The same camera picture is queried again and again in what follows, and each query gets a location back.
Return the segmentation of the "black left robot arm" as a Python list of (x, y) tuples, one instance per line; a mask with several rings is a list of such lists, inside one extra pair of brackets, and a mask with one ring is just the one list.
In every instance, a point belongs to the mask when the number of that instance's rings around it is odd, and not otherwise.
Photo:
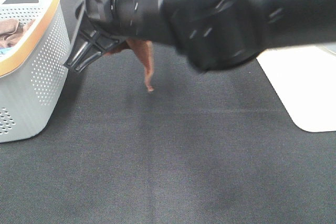
[(68, 54), (81, 72), (127, 39), (175, 47), (200, 71), (244, 64), (270, 48), (335, 41), (335, 0), (81, 0)]

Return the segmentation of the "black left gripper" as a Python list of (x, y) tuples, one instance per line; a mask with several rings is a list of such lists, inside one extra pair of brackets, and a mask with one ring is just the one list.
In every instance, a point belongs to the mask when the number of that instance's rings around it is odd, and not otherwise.
[(62, 65), (73, 72), (82, 72), (84, 68), (125, 41), (125, 37), (108, 33), (88, 17), (86, 0), (79, 1), (75, 17), (77, 23), (70, 46), (62, 57)]

